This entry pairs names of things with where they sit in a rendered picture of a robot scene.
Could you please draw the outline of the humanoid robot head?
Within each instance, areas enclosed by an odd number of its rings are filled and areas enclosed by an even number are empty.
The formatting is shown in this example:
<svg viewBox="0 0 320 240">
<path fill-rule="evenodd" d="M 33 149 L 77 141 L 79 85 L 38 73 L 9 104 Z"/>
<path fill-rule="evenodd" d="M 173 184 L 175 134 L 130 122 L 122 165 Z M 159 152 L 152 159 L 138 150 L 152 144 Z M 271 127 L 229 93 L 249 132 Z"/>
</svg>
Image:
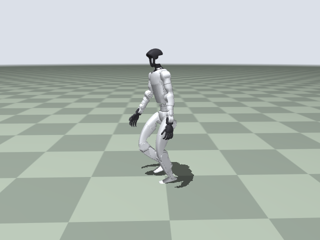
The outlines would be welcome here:
<svg viewBox="0 0 320 240">
<path fill-rule="evenodd" d="M 160 49 L 157 49 L 157 48 L 154 48 L 154 49 L 151 49 L 147 52 L 146 56 L 149 58 L 149 63 L 150 63 L 150 66 L 151 67 L 155 67 L 155 71 L 157 71 L 158 69 L 157 68 L 160 68 L 160 69 L 164 69 L 160 63 L 159 64 L 155 64 L 155 60 L 158 59 L 158 56 L 160 55 L 163 55 L 162 51 Z M 153 59 L 153 61 L 152 61 Z M 160 70 L 159 69 L 159 70 Z"/>
</svg>

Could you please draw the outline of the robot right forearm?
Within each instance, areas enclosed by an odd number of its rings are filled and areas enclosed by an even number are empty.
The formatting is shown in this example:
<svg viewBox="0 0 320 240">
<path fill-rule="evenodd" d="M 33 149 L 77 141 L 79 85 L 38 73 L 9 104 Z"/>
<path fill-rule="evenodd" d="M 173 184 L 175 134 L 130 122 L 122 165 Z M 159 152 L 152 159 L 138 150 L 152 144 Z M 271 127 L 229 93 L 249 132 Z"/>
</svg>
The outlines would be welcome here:
<svg viewBox="0 0 320 240">
<path fill-rule="evenodd" d="M 142 114 L 142 113 L 143 113 L 143 111 L 144 111 L 144 109 L 146 108 L 146 106 L 147 106 L 147 104 L 149 103 L 149 101 L 150 101 L 150 99 L 147 98 L 147 97 L 144 95 L 143 100 L 142 100 L 141 104 L 140 104 L 139 107 L 138 107 L 138 108 L 139 108 L 139 111 L 138 111 L 139 114 Z"/>
</svg>

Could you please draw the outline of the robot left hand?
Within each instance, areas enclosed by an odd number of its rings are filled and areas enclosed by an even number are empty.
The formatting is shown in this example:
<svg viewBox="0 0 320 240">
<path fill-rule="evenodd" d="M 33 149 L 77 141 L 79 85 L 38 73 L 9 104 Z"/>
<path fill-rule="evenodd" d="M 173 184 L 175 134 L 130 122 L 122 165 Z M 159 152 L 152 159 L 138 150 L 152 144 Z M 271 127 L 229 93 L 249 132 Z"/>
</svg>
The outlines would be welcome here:
<svg viewBox="0 0 320 240">
<path fill-rule="evenodd" d="M 166 118 L 166 124 L 167 125 L 165 126 L 165 129 L 161 133 L 161 135 L 165 132 L 165 136 L 164 136 L 163 139 L 166 138 L 165 140 L 169 140 L 169 139 L 173 138 L 173 131 L 174 131 L 173 126 L 172 126 L 173 122 L 169 122 L 169 118 L 167 117 Z"/>
</svg>

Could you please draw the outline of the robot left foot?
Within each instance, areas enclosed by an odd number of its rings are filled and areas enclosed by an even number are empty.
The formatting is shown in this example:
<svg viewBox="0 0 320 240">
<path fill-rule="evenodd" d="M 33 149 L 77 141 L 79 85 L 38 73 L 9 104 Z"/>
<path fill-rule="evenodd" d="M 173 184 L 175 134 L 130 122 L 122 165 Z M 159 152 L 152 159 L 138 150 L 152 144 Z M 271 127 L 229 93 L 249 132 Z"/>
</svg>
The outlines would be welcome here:
<svg viewBox="0 0 320 240">
<path fill-rule="evenodd" d="M 160 184 L 165 184 L 165 183 L 172 182 L 172 181 L 175 181 L 175 180 L 177 180 L 176 177 L 174 177 L 174 179 L 172 179 L 172 178 L 170 179 L 169 177 L 167 177 L 166 179 L 159 181 L 159 183 Z"/>
</svg>

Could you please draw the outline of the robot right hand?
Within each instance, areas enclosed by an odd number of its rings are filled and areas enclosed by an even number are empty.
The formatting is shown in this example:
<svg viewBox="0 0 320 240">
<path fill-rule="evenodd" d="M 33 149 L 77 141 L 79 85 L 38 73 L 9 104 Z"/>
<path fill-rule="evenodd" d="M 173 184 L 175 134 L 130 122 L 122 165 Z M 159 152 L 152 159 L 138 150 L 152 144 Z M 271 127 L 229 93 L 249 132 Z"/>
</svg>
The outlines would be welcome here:
<svg viewBox="0 0 320 240">
<path fill-rule="evenodd" d="M 140 110 L 140 108 L 138 108 L 138 109 L 136 110 L 135 114 L 133 114 L 133 115 L 129 118 L 129 125 L 132 126 L 132 124 L 133 124 L 133 127 L 136 126 L 137 120 L 139 119 L 139 116 L 141 115 L 140 113 L 138 113 L 139 110 Z M 135 126 L 134 126 L 134 124 L 135 124 Z M 136 126 L 136 127 L 137 127 L 137 126 Z"/>
</svg>

